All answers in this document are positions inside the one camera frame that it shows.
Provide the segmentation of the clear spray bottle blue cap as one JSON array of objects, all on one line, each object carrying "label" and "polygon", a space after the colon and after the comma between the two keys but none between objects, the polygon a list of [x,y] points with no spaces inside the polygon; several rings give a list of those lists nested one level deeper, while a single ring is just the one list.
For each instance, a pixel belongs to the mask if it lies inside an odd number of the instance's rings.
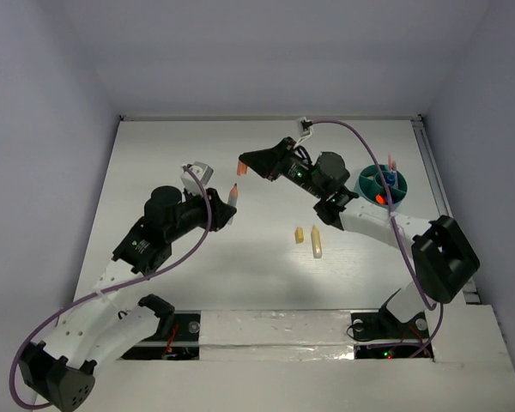
[{"label": "clear spray bottle blue cap", "polygon": [[396,183],[397,174],[395,172],[387,172],[385,175],[385,181],[389,186],[393,186]]}]

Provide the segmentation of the clear orange highlighter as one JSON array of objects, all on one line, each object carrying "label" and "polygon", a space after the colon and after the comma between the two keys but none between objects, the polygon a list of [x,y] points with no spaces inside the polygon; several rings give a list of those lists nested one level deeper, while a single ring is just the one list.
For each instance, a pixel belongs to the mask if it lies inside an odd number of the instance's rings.
[{"label": "clear orange highlighter", "polygon": [[235,183],[229,192],[227,204],[229,206],[236,207],[237,202],[238,202],[238,197],[239,197],[238,184]]}]

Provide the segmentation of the orange highlighter cap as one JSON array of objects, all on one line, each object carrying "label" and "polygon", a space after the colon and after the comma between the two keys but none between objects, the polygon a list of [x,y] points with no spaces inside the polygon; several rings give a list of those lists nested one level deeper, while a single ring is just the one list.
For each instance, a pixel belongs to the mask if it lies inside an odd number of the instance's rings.
[{"label": "orange highlighter cap", "polygon": [[247,174],[247,165],[240,161],[237,166],[237,175],[243,176],[246,174]]}]

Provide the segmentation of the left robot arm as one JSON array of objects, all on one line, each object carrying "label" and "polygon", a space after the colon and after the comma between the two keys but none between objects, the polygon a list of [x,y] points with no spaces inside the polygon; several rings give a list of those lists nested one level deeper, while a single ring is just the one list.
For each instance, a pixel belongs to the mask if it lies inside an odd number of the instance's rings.
[{"label": "left robot arm", "polygon": [[137,285],[170,270],[165,262],[176,240],[197,228],[203,231],[172,268],[194,254],[209,233],[223,229],[236,212],[213,188],[155,188],[91,293],[52,314],[17,349],[9,372],[15,402],[21,401],[15,390],[15,375],[20,373],[46,407],[75,411],[105,365],[148,337],[170,337],[174,306],[156,294],[138,293]]}]

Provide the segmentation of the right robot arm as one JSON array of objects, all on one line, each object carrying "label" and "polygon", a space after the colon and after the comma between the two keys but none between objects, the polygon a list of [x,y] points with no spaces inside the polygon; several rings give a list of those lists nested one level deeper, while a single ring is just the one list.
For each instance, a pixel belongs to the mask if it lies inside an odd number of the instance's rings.
[{"label": "right robot arm", "polygon": [[463,230],[450,216],[429,221],[390,212],[349,190],[350,173],[339,154],[323,152],[311,161],[294,139],[286,137],[272,148],[241,154],[239,162],[263,179],[283,177],[315,196],[314,209],[324,224],[406,252],[415,279],[377,312],[352,317],[359,341],[399,338],[427,305],[450,303],[480,267]]}]

